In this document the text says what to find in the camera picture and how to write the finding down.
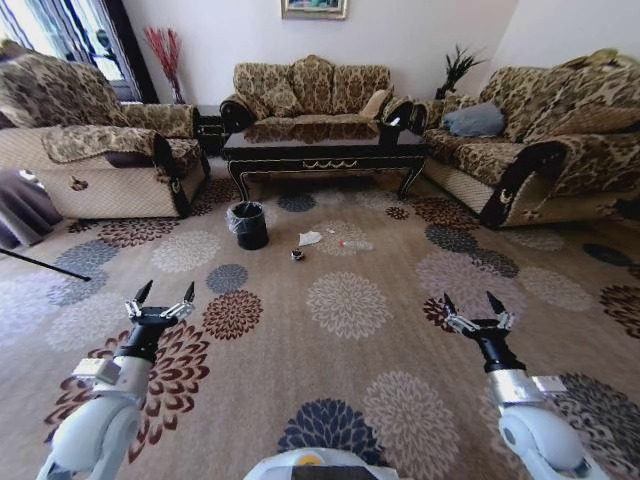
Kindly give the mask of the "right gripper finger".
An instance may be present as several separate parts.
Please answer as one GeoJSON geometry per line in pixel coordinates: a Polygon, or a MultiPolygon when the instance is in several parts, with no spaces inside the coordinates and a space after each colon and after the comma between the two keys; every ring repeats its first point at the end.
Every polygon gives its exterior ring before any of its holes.
{"type": "Polygon", "coordinates": [[[491,292],[486,292],[487,298],[496,314],[495,327],[502,330],[511,330],[514,323],[514,315],[506,310],[504,304],[491,292]]]}
{"type": "Polygon", "coordinates": [[[450,297],[444,293],[444,308],[446,311],[446,323],[457,333],[465,336],[470,336],[473,332],[479,330],[479,326],[458,314],[454,303],[450,297]]]}

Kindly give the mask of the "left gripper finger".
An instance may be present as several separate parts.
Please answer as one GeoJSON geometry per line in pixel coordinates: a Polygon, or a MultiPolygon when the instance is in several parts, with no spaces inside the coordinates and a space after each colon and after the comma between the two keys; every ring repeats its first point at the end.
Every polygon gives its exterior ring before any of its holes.
{"type": "Polygon", "coordinates": [[[183,299],[161,312],[161,318],[181,320],[188,317],[194,310],[194,298],[195,298],[195,282],[192,281],[189,285],[183,299]]]}
{"type": "Polygon", "coordinates": [[[137,291],[137,293],[131,300],[127,300],[125,302],[125,309],[130,319],[139,318],[142,316],[142,305],[146,300],[152,288],[152,285],[153,281],[148,281],[137,291]]]}

